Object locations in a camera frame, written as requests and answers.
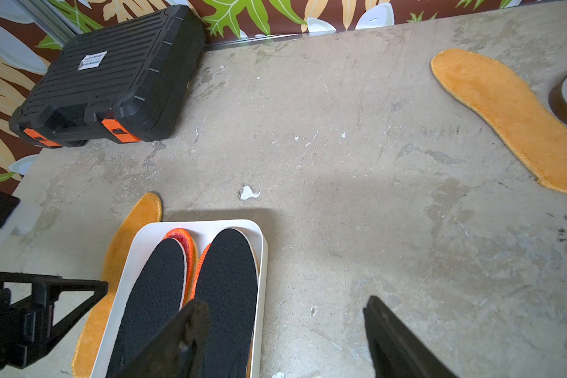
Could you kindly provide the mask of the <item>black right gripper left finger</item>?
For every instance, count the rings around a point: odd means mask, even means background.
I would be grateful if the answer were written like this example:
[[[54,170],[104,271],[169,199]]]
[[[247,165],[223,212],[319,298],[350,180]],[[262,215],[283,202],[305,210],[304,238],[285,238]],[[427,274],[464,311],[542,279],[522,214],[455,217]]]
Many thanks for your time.
[[[208,304],[192,299],[118,376],[197,377],[209,332]]]

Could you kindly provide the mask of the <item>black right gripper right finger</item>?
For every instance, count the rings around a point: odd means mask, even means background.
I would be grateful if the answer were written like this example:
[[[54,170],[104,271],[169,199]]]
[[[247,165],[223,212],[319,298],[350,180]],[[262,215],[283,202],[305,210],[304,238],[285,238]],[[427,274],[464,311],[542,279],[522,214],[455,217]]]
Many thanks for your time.
[[[376,296],[363,310],[376,377],[455,377]]]

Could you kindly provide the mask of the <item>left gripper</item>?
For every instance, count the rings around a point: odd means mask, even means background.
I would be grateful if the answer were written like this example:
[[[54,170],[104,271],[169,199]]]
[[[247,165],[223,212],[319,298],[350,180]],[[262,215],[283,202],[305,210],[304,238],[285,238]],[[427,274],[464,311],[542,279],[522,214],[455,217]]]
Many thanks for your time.
[[[0,371],[46,357],[107,291],[102,280],[0,272]]]

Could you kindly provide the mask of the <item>red patterned insole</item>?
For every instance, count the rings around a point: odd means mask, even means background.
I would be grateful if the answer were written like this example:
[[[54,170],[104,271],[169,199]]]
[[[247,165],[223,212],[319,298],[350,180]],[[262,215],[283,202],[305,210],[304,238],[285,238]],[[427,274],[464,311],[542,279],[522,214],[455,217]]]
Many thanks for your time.
[[[195,270],[199,261],[198,248],[192,235],[184,228],[174,228],[165,234],[164,239],[174,239],[181,245],[185,258],[185,279],[184,293],[181,299],[180,308],[193,299],[193,287],[195,283]]]
[[[190,289],[190,294],[188,296],[189,300],[192,300],[195,297],[195,292],[196,292],[196,288],[197,288],[197,282],[198,282],[198,279],[199,279],[199,275],[200,275],[201,269],[203,267],[205,257],[207,255],[207,252],[209,251],[210,247],[211,247],[211,244],[209,243],[206,246],[206,248],[204,249],[204,251],[201,253],[201,255],[199,255],[199,257],[198,257],[198,263],[195,266],[194,276],[193,276],[193,280],[192,280],[192,286],[191,286],[191,289]]]

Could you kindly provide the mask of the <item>black insole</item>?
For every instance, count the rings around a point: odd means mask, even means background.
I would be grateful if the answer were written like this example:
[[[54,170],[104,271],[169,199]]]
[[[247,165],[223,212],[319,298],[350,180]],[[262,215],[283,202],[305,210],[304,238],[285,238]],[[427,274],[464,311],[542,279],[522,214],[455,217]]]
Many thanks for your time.
[[[258,269],[246,236],[219,232],[199,260],[194,297],[209,307],[200,377],[246,377],[258,299]]]
[[[182,244],[163,239],[151,253],[127,300],[106,375],[115,377],[179,312],[187,285]]]

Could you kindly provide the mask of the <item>orange fuzzy insole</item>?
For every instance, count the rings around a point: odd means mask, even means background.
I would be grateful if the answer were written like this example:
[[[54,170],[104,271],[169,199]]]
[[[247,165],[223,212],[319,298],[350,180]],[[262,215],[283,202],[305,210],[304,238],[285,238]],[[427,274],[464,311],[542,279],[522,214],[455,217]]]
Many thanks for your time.
[[[148,192],[135,204],[115,232],[106,252],[101,274],[101,280],[108,283],[108,291],[90,311],[77,341],[72,359],[72,374],[75,377],[91,376],[135,235],[145,225],[160,220],[162,220],[162,200],[157,194]]]
[[[436,80],[481,117],[544,187],[567,194],[567,128],[500,61],[458,48],[431,60]]]

